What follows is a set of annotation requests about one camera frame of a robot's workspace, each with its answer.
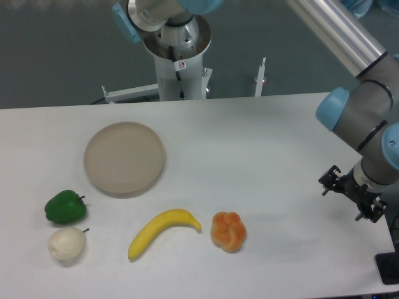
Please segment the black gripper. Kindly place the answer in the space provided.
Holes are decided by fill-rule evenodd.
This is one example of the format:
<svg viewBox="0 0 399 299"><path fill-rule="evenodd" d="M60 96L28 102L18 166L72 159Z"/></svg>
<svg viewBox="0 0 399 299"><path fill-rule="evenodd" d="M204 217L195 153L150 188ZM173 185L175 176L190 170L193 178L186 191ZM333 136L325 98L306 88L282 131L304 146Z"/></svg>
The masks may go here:
<svg viewBox="0 0 399 299"><path fill-rule="evenodd" d="M355 221L368 219L371 222L378 222L384 215L387 203L376 198L379 193L370 192L368 184L359 184L355 180L354 168L346 175L341 176L341 170L333 165L321 177L318 182L323 187L322 195L325 196L329 191L341 193L357 204L359 214Z"/></svg>

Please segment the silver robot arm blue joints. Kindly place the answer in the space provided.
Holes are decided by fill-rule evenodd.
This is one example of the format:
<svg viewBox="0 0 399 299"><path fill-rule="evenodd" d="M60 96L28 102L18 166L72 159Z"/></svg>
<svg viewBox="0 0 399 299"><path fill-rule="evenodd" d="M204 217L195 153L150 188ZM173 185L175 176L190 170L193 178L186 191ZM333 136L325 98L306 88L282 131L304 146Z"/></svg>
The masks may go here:
<svg viewBox="0 0 399 299"><path fill-rule="evenodd" d="M176 61L202 54L211 34L204 15L220 1L116 2L112 14L126 38L143 42L153 56ZM339 1L289 1L291 9L359 80L337 88L316 111L317 119L356 152L356 182L382 192L398 181L398 125L385 115L398 104L398 59L390 55Z"/></svg>

